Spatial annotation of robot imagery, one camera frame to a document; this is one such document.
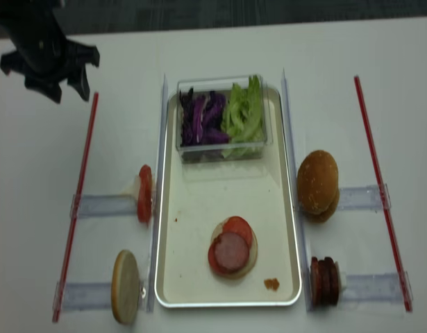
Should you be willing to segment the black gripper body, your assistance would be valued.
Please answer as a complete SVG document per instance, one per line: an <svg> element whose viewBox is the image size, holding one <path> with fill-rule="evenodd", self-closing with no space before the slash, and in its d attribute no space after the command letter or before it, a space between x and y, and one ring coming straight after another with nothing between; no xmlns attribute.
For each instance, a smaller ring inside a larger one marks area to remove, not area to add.
<svg viewBox="0 0 427 333"><path fill-rule="evenodd" d="M0 59L6 75L16 71L41 80L63 80L75 68L99 66L98 49L68 40L51 10L3 10L0 25L15 45Z"/></svg>

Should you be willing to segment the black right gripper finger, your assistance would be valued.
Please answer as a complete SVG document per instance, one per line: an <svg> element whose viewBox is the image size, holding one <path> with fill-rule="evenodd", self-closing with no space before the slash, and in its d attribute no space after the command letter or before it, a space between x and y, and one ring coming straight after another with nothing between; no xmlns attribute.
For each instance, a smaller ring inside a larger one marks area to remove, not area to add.
<svg viewBox="0 0 427 333"><path fill-rule="evenodd" d="M85 67L78 67L71 70L67 77L67 84L78 93L83 101L89 101L90 87Z"/></svg>

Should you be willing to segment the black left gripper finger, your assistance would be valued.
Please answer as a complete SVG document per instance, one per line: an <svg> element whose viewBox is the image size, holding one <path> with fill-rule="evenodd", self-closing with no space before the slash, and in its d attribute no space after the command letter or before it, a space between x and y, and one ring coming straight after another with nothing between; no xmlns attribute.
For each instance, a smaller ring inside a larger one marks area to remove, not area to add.
<svg viewBox="0 0 427 333"><path fill-rule="evenodd" d="M24 84L26 89L42 94L54 103L60 104L62 90L58 83L46 83L33 78L26 78Z"/></svg>

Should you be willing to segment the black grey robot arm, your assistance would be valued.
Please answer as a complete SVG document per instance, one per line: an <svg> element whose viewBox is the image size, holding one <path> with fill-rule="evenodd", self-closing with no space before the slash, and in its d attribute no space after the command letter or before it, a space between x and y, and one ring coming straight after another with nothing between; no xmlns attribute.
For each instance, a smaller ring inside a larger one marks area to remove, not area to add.
<svg viewBox="0 0 427 333"><path fill-rule="evenodd" d="M64 1L0 1L0 26L7 32L15 50L0 59L5 75L11 72L25 77L25 87L61 102L60 83L64 80L88 101L90 87L85 66L99 66L95 46L69 40L62 32L54 8Z"/></svg>

